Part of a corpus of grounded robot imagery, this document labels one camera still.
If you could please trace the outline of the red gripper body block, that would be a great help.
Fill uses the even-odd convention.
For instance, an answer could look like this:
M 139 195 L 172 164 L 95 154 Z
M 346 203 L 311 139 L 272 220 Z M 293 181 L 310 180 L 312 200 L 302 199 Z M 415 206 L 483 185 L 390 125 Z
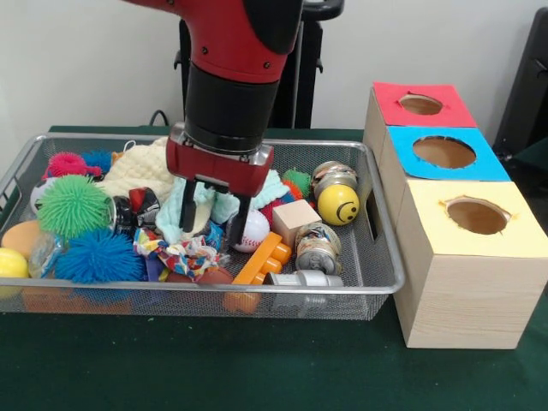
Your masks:
M 210 183 L 233 195 L 256 196 L 265 184 L 273 159 L 273 147 L 267 144 L 250 155 L 210 152 L 185 135 L 182 122 L 171 128 L 166 143 L 166 164 L 172 175 Z

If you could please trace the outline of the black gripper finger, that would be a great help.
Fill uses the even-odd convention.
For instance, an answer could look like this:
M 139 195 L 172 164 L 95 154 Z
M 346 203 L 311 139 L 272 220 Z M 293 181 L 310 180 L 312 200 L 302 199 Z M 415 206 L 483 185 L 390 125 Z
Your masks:
M 251 197 L 237 194 L 236 198 L 240 201 L 238 212 L 233 217 L 230 225 L 230 245 L 234 246 L 241 243 L 245 226 L 247 223 L 247 216 L 251 205 Z
M 194 201 L 197 182 L 194 180 L 186 181 L 182 196 L 182 209 L 180 213 L 179 227 L 183 232 L 190 232 L 194 228 L 196 214 L 196 203 Z

